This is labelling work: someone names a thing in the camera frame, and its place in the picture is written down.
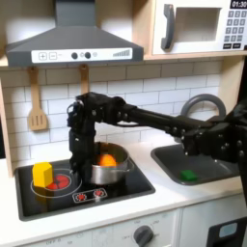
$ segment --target gray range hood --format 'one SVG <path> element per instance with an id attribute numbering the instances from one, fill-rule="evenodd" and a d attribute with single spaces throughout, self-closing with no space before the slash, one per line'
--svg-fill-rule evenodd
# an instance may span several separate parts
<path id="1" fill-rule="evenodd" d="M 142 61 L 143 47 L 96 27 L 95 1 L 56 0 L 56 28 L 9 44 L 9 66 Z"/>

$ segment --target stovetop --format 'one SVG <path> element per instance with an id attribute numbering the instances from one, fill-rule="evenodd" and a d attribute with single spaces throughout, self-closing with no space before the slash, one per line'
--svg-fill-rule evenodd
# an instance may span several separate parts
<path id="1" fill-rule="evenodd" d="M 69 172 L 69 161 L 51 162 L 54 182 L 46 188 L 33 185 L 33 166 L 15 171 L 19 218 L 23 221 L 39 219 L 92 206 L 145 196 L 155 192 L 140 169 L 126 174 L 118 184 L 99 186 L 85 184 Z"/>

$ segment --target digital clock display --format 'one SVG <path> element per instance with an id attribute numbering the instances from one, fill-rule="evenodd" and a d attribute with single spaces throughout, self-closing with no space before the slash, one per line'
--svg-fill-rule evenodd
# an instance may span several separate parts
<path id="1" fill-rule="evenodd" d="M 247 9 L 247 0 L 232 0 L 231 9 Z"/>

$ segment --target white countertop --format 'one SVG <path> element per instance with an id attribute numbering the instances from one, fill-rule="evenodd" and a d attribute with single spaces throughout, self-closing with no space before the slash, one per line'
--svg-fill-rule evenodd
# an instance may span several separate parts
<path id="1" fill-rule="evenodd" d="M 152 160 L 150 153 L 153 146 L 151 144 L 135 144 L 126 148 L 152 183 L 156 190 L 154 194 L 29 222 L 22 222 L 18 218 L 14 178 L 8 178 L 6 161 L 1 160 L 0 246 L 23 245 L 242 193 L 240 178 L 229 178 L 197 186 L 179 185 L 173 182 Z"/>

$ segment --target sink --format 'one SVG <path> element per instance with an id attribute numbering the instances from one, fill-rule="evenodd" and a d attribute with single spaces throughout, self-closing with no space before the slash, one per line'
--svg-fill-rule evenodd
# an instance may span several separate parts
<path id="1" fill-rule="evenodd" d="M 157 148 L 151 157 L 175 182 L 183 185 L 197 185 L 225 178 L 239 176 L 237 164 L 215 161 L 209 156 L 186 156 L 181 145 Z M 181 172 L 189 171 L 196 180 L 182 178 Z"/>

